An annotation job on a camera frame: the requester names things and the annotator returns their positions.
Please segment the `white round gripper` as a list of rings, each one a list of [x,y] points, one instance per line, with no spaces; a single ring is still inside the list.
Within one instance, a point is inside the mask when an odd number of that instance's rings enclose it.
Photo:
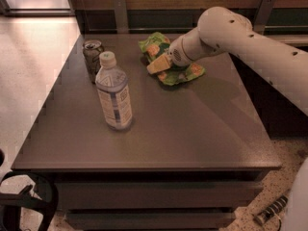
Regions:
[[[177,66],[187,66],[193,61],[187,56],[183,47],[183,38],[174,40],[167,53],[162,54],[147,66],[149,74],[155,74],[170,69],[172,63]]]

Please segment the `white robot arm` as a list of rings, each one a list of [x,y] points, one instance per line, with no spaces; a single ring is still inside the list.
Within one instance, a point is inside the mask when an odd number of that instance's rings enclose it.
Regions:
[[[213,7],[148,66],[152,73],[228,52],[308,115],[308,54],[253,31],[244,16]]]

